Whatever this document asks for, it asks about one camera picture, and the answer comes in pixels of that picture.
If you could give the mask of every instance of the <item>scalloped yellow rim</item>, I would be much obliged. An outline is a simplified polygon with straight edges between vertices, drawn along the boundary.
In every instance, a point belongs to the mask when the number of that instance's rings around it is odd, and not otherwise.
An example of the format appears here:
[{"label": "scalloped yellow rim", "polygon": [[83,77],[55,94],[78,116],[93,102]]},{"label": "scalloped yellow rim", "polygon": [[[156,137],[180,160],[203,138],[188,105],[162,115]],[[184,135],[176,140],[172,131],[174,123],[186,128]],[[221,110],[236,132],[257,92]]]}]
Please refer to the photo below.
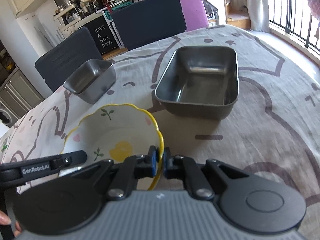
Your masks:
[{"label": "scalloped yellow rim", "polygon": [[145,110],[145,109],[138,108],[137,106],[135,106],[135,105],[133,105],[133,104],[120,104],[120,105],[118,105],[118,104],[108,104],[108,105],[101,106],[101,107],[98,108],[96,111],[94,111],[92,114],[88,114],[88,115],[86,115],[85,117],[83,117],[83,118],[80,120],[79,124],[78,124],[75,128],[71,129],[71,131],[66,135],[66,138],[65,138],[65,140],[64,140],[63,150],[64,150],[64,147],[66,146],[66,142],[67,142],[68,137],[71,135],[71,133],[73,133],[76,129],[79,128],[81,122],[82,122],[84,119],[86,119],[87,117],[89,117],[90,115],[95,114],[98,110],[100,110],[101,108],[104,108],[104,107],[106,107],[106,106],[132,106],[132,107],[134,107],[135,109],[137,109],[137,110],[139,110],[139,111],[142,111],[142,112],[144,112],[145,114],[147,114],[147,115],[150,117],[150,119],[152,120],[154,126],[156,127],[156,131],[157,131],[157,133],[158,133],[158,135],[159,135],[159,142],[160,142],[160,147],[159,147],[159,148],[160,148],[160,157],[159,157],[158,170],[157,170],[156,176],[154,177],[154,179],[153,179],[150,187],[148,188],[148,190],[153,190],[153,189],[155,188],[155,186],[157,185],[160,177],[161,177],[161,172],[162,172],[162,156],[163,156],[163,153],[164,153],[164,139],[163,139],[162,133],[161,133],[160,130],[159,130],[158,123],[157,123],[156,119],[153,117],[153,115],[152,115],[151,113],[149,113],[149,112],[148,112],[147,110]]}]

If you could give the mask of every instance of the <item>wooden stair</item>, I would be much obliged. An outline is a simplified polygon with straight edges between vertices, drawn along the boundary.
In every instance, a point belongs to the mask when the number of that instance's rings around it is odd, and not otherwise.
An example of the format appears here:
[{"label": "wooden stair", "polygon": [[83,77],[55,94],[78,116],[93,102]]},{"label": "wooden stair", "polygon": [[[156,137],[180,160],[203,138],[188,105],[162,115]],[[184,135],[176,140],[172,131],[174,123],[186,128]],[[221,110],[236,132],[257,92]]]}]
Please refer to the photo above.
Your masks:
[{"label": "wooden stair", "polygon": [[241,29],[250,30],[251,20],[249,14],[232,8],[231,0],[226,0],[227,24]]}]

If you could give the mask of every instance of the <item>cartoon print tablecloth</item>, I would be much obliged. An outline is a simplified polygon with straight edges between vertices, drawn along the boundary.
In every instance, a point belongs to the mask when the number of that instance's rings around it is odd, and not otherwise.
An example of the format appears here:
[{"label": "cartoon print tablecloth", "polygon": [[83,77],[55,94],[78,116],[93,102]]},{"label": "cartoon print tablecloth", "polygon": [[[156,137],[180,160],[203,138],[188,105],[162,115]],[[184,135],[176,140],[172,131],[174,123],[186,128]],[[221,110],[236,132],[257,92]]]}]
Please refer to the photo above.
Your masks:
[{"label": "cartoon print tablecloth", "polygon": [[[188,45],[230,46],[237,52],[239,99],[221,122],[174,116],[152,95],[173,52]],[[66,134],[83,116],[105,104],[132,103],[154,115],[172,154],[199,163],[216,158],[297,189],[308,206],[300,232],[319,238],[320,86],[295,63],[229,25],[181,33],[113,60],[117,81],[95,105],[60,87],[0,139],[1,163],[59,154]],[[161,178],[157,188],[181,184]]]}]

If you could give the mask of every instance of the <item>dark gray chair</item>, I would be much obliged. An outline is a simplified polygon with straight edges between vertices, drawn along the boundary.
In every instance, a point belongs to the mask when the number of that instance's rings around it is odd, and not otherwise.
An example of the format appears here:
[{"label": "dark gray chair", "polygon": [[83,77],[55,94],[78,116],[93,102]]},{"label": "dark gray chair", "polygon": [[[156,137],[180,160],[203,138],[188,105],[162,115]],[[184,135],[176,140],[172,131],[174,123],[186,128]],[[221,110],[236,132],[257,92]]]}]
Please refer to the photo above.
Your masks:
[{"label": "dark gray chair", "polygon": [[103,59],[85,27],[80,28],[36,61],[36,69],[54,92],[89,59]]},{"label": "dark gray chair", "polygon": [[128,50],[187,29],[179,0],[144,0],[112,12],[111,17]]}]

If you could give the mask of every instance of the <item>human hand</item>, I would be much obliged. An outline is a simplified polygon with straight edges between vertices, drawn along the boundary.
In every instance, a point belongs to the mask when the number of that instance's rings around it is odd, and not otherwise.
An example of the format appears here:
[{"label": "human hand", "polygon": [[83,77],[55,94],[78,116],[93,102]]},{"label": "human hand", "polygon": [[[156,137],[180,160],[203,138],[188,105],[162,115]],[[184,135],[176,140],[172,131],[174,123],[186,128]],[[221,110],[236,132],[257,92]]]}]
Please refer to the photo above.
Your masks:
[{"label": "human hand", "polygon": [[[11,219],[0,210],[0,225],[7,226],[11,224]],[[14,232],[14,236],[18,236],[22,230],[18,222],[15,222],[16,231]]]}]

